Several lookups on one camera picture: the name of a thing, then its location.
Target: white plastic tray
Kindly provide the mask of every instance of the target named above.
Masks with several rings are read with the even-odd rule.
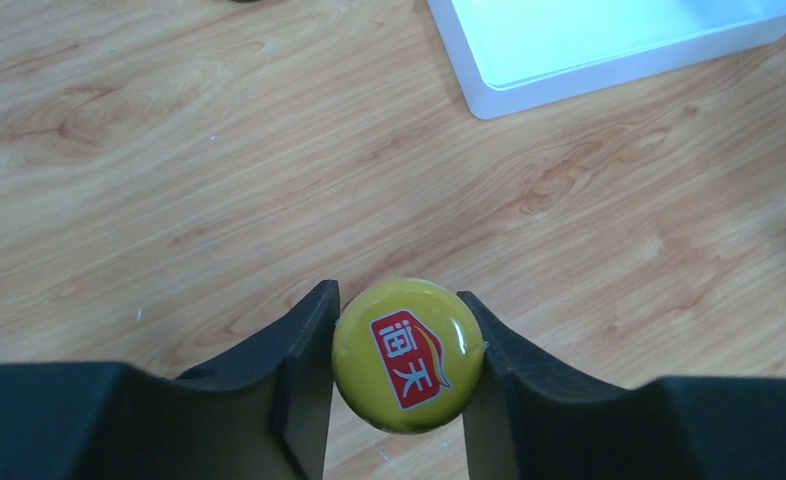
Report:
[[[774,42],[786,0],[428,0],[489,119]]]

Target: printed logo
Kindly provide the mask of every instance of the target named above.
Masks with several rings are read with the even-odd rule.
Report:
[[[373,320],[369,328],[403,410],[452,388],[443,370],[443,343],[413,313],[392,313]]]

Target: wood grain surface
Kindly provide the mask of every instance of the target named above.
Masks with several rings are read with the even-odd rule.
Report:
[[[0,362],[176,375],[388,276],[622,386],[786,376],[786,38],[483,122],[425,0],[0,0]],[[466,478],[460,421],[336,397],[326,477]]]

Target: bottle cap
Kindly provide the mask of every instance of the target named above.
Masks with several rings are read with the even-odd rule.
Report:
[[[334,378],[368,423],[419,433],[453,420],[478,383],[484,340],[454,293],[416,279],[361,292],[334,331]]]

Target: wooden table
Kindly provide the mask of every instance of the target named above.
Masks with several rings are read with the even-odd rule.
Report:
[[[0,362],[175,375],[389,276],[619,385],[786,376],[786,38],[483,122],[425,0],[0,1]],[[335,399],[327,478],[465,472]]]

